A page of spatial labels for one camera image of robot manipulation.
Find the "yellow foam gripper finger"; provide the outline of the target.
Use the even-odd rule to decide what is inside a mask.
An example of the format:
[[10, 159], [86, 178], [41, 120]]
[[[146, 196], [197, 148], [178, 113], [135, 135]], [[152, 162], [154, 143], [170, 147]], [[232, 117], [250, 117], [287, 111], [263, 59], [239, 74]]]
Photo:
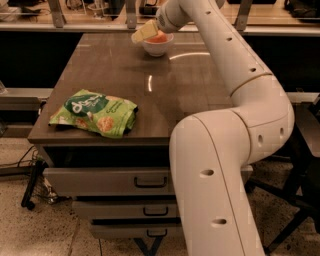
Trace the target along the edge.
[[133, 43], [139, 43], [144, 40], [153, 38], [158, 35], [158, 26], [155, 20], [147, 21], [143, 26], [141, 26], [136, 32], [131, 36]]

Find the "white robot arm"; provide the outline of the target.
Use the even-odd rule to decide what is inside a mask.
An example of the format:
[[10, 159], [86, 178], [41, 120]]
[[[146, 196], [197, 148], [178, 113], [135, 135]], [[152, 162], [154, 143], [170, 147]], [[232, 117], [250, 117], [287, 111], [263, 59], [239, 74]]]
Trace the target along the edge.
[[170, 169], [189, 256], [265, 256], [242, 168], [280, 149], [294, 127], [272, 71], [221, 13], [224, 0], [166, 0], [132, 36], [139, 42], [194, 22], [231, 107], [192, 114], [173, 129]]

